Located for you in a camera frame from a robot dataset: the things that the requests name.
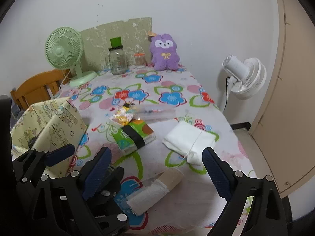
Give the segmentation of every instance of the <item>floral bedsheet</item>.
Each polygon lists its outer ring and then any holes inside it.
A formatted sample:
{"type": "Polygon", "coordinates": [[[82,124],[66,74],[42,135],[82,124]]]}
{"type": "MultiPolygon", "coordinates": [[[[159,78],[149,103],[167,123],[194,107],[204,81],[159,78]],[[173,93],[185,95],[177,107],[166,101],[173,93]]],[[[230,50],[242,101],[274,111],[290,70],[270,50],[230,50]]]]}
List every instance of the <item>floral bedsheet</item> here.
{"type": "MultiPolygon", "coordinates": [[[[224,115],[209,94],[183,66],[177,71],[154,71],[152,67],[130,67],[123,75],[109,70],[98,72],[92,81],[79,87],[65,85],[56,97],[71,97],[88,129],[69,172],[80,170],[93,159],[102,146],[112,152],[112,164],[125,168],[121,191],[115,201],[130,219],[130,233],[182,234],[196,227],[211,228],[226,201],[221,198],[204,166],[188,164],[179,154],[162,144],[163,137],[177,122],[186,121],[216,137],[215,151],[234,170],[256,177],[248,157],[224,115]],[[176,107],[176,118],[149,123],[157,139],[128,156],[121,156],[112,134],[116,128],[108,118],[126,101],[143,104],[166,103],[176,107]],[[162,200],[141,216],[132,214],[126,197],[143,186],[150,185],[156,175],[167,167],[177,166],[184,179],[162,200]]],[[[249,212],[248,198],[239,224],[249,212]]]]}

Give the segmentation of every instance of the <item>purple plush toy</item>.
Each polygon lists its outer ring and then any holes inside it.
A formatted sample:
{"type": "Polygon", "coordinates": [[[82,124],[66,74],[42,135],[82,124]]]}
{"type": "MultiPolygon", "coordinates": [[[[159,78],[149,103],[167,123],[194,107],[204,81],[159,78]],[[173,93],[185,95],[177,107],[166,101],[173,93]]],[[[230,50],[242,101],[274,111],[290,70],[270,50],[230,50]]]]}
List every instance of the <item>purple plush toy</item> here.
{"type": "Polygon", "coordinates": [[[152,38],[150,51],[153,55],[152,63],[154,69],[162,71],[164,69],[177,70],[179,56],[176,53],[177,45],[169,34],[157,35],[152,38]]]}

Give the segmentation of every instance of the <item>small glass jar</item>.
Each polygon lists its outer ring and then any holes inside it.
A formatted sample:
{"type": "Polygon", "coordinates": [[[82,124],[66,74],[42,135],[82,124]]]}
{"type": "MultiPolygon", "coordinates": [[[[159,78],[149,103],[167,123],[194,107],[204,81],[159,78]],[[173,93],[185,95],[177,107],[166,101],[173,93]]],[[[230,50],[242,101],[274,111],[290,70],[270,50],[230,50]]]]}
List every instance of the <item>small glass jar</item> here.
{"type": "Polygon", "coordinates": [[[114,48],[109,48],[109,66],[113,75],[124,74],[128,70],[125,52],[122,50],[122,45],[114,48]]]}
{"type": "Polygon", "coordinates": [[[133,55],[135,66],[137,68],[145,68],[146,67],[146,60],[145,60],[145,54],[144,53],[136,53],[133,55]]]}

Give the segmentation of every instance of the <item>folded white towel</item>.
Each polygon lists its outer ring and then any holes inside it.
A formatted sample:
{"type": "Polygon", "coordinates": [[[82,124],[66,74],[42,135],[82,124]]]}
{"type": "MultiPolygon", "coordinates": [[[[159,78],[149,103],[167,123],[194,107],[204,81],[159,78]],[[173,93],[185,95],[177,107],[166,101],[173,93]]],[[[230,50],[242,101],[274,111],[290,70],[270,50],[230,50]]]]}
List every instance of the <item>folded white towel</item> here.
{"type": "Polygon", "coordinates": [[[185,156],[190,164],[202,164],[202,152],[206,147],[215,146],[215,136],[181,121],[163,139],[167,148],[185,156]]]}

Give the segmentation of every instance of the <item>black power cord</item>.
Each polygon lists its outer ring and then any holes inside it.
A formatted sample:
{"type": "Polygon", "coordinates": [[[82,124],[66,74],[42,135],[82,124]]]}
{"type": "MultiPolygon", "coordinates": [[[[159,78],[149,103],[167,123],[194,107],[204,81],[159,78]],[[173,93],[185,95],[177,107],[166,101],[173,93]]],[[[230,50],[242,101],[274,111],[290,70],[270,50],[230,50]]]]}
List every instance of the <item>black power cord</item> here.
{"type": "Polygon", "coordinates": [[[226,105],[227,105],[227,79],[229,79],[229,78],[230,78],[230,77],[227,77],[227,78],[225,79],[226,101],[225,101],[225,107],[224,107],[223,111],[225,110],[226,105]]]}

